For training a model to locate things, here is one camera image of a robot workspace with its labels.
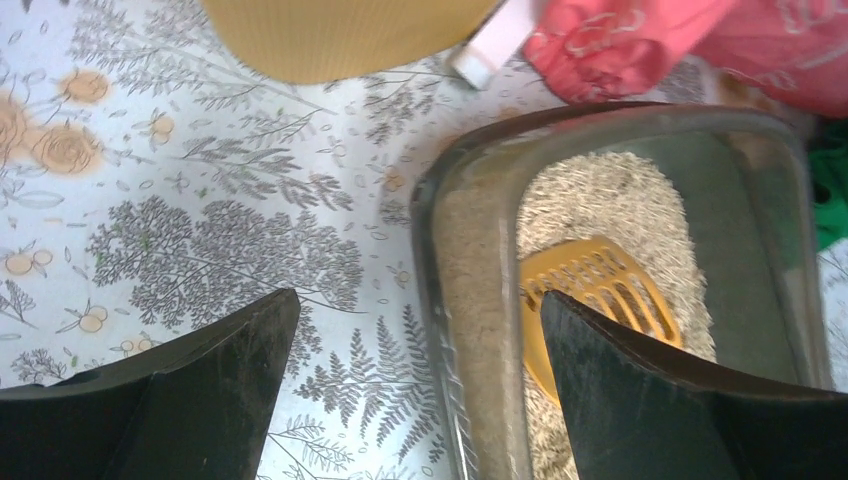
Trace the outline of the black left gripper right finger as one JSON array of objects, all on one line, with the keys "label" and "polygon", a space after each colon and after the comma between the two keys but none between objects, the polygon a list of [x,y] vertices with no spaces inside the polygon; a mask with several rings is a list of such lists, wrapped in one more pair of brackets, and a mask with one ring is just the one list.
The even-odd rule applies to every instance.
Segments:
[{"label": "black left gripper right finger", "polygon": [[847,397],[749,375],[559,291],[541,322],[583,479],[843,479]]}]

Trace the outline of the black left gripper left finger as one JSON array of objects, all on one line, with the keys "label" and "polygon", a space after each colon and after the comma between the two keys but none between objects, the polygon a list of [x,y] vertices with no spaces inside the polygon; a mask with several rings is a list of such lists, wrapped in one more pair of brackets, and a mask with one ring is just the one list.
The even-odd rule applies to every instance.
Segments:
[{"label": "black left gripper left finger", "polygon": [[51,386],[1,393],[5,479],[251,479],[301,307],[280,289]]}]

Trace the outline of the yellow litter scoop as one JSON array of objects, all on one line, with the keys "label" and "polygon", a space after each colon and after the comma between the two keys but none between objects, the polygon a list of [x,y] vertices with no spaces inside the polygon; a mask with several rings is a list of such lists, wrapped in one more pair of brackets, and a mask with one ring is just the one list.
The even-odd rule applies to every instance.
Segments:
[{"label": "yellow litter scoop", "polygon": [[548,291],[561,291],[626,327],[683,347],[679,324],[656,283],[604,236],[566,241],[533,253],[520,261],[519,273],[524,365],[554,404],[559,398],[540,316]]}]

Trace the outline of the grey translucent litter box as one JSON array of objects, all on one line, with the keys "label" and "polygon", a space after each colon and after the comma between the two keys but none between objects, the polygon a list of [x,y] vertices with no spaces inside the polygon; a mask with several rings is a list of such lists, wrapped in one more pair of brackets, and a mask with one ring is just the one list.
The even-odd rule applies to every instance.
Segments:
[{"label": "grey translucent litter box", "polygon": [[556,108],[462,136],[411,202],[431,369],[457,479],[565,479],[558,407],[523,362],[517,216],[533,179],[575,156],[651,160],[682,198],[707,282],[715,362],[833,385],[802,143],[753,109],[653,102]]}]

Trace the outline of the yellow ribbed trash bin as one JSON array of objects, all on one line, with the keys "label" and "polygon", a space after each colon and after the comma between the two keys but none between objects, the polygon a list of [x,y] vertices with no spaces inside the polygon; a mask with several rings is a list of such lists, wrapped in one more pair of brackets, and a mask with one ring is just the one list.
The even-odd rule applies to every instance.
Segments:
[{"label": "yellow ribbed trash bin", "polygon": [[221,42],[272,79],[319,84],[388,70],[474,33],[496,0],[206,0]]}]

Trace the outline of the beige cat litter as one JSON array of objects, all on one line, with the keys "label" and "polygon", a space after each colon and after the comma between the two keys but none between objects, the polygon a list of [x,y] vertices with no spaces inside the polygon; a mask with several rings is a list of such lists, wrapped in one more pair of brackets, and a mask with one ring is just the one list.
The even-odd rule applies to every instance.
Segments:
[{"label": "beige cat litter", "polygon": [[633,153],[575,156],[533,179],[517,216],[519,259],[594,235],[620,246],[657,284],[684,350],[715,360],[707,282],[696,263],[682,198],[651,160]]}]

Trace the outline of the green t-shirt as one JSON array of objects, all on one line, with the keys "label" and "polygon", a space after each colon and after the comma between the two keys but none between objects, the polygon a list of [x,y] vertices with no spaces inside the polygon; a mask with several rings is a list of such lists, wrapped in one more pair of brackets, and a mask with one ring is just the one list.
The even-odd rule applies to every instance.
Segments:
[{"label": "green t-shirt", "polygon": [[818,250],[847,237],[847,119],[828,120],[808,144]]}]

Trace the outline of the pink patterned jacket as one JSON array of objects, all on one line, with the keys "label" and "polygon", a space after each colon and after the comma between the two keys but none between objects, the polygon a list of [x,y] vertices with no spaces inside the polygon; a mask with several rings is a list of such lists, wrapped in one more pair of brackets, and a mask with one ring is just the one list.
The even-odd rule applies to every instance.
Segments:
[{"label": "pink patterned jacket", "polygon": [[647,92],[694,55],[782,103],[847,115],[844,1],[550,1],[523,55],[567,102]]}]

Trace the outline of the white clothes rack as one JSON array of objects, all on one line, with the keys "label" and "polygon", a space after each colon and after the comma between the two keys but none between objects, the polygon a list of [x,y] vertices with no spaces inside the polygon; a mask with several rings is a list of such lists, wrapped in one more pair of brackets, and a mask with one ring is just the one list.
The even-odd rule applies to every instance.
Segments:
[{"label": "white clothes rack", "polygon": [[485,90],[508,60],[520,50],[544,11],[547,1],[501,1],[448,66],[476,90]]}]

